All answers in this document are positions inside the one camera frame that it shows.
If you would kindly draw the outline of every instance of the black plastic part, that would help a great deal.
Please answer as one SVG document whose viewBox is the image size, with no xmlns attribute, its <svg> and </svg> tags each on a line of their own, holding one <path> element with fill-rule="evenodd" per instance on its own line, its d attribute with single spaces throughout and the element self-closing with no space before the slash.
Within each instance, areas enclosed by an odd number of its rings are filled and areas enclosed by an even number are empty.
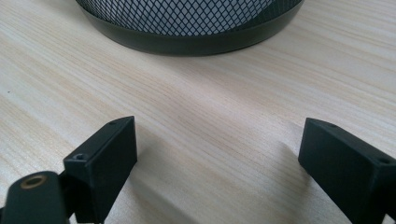
<svg viewBox="0 0 396 224">
<path fill-rule="evenodd" d="M 136 162 L 134 117 L 109 122 L 64 159 L 62 181 L 77 184 L 64 190 L 77 197 L 66 204 L 78 222 L 105 221 Z"/>
<path fill-rule="evenodd" d="M 246 48 L 275 35 L 291 21 L 302 4 L 303 1 L 289 11 L 259 25 L 242 25 L 244 28 L 247 27 L 246 29 L 194 36 L 157 35 L 130 30 L 98 19 L 83 7 L 81 10 L 97 30 L 128 48 L 165 55 L 203 56 Z"/>
<path fill-rule="evenodd" d="M 67 219 L 58 175 L 46 171 L 28 175 L 12 184 L 1 224 L 64 224 Z"/>
<path fill-rule="evenodd" d="M 307 119 L 299 162 L 352 223 L 396 218 L 396 160 L 347 131 Z"/>
</svg>

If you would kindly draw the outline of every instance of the wooden table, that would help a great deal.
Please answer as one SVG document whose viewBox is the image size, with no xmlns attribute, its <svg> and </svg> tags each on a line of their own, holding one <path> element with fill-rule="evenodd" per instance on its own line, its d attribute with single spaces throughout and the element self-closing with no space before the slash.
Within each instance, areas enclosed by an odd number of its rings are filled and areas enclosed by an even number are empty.
<svg viewBox="0 0 396 224">
<path fill-rule="evenodd" d="M 107 223 L 348 223 L 297 162 L 304 120 L 396 157 L 395 12 L 305 0 L 267 41 L 193 58 L 127 49 L 73 0 L 0 1 L 0 204 L 133 115 L 138 163 Z"/>
</svg>

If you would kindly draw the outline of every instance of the light wood surface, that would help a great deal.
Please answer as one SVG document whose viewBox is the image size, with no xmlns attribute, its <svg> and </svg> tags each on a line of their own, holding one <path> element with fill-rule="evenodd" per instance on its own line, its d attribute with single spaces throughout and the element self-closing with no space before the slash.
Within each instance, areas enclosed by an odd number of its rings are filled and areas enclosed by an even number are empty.
<svg viewBox="0 0 396 224">
<path fill-rule="evenodd" d="M 183 58 L 107 39 L 73 0 L 3 0 L 0 104 L 0 204 L 133 115 L 138 163 L 107 223 L 348 223 L 297 162 L 304 120 L 396 157 L 396 1 L 305 0 L 267 41 Z"/>
</svg>

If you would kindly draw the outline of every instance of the black mesh basket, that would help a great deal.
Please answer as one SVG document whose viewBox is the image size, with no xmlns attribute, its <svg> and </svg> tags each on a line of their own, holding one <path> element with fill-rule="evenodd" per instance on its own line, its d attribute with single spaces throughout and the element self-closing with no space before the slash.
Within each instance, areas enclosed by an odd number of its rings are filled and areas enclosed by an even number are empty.
<svg viewBox="0 0 396 224">
<path fill-rule="evenodd" d="M 208 55 L 276 34 L 303 0 L 77 0 L 104 35 L 132 49 Z"/>
</svg>

